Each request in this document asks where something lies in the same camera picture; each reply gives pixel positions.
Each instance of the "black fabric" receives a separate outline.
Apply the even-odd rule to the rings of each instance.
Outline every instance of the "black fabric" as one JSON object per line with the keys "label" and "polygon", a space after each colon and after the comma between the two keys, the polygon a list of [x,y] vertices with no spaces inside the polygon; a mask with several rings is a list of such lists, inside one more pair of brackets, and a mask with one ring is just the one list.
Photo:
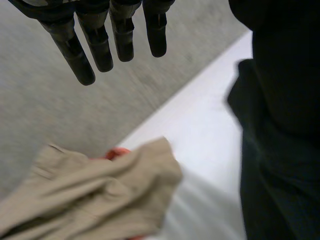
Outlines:
{"label": "black fabric", "polygon": [[248,240],[320,239],[319,4],[230,0],[253,30],[253,59],[238,64],[228,97],[243,128]]}

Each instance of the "white surface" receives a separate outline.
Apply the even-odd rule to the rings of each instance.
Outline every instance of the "white surface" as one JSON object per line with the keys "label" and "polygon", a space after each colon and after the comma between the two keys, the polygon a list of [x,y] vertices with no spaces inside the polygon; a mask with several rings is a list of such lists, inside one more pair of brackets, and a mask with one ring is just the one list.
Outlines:
{"label": "white surface", "polygon": [[236,62],[250,58],[246,33],[120,145],[133,149],[165,136],[184,179],[162,231],[150,240],[242,240],[241,130],[226,105]]}

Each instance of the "tan pants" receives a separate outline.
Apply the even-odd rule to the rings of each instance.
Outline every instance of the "tan pants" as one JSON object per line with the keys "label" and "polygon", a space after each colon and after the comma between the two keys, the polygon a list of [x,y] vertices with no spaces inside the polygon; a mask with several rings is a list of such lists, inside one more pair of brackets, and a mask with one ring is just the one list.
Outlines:
{"label": "tan pants", "polygon": [[117,158],[46,146],[0,203],[0,239],[116,240],[155,233],[182,178],[168,141]]}

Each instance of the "gray floor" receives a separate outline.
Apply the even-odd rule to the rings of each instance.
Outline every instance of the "gray floor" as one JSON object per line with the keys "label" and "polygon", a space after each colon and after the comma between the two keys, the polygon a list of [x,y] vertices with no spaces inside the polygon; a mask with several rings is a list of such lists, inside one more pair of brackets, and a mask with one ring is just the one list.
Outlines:
{"label": "gray floor", "polygon": [[99,73],[94,66],[96,82],[85,87],[42,26],[0,1],[0,199],[46,142],[103,155],[245,31],[227,0],[177,0],[168,14],[167,54],[153,58],[141,9],[133,20],[133,61],[117,59],[108,20],[114,68]]}

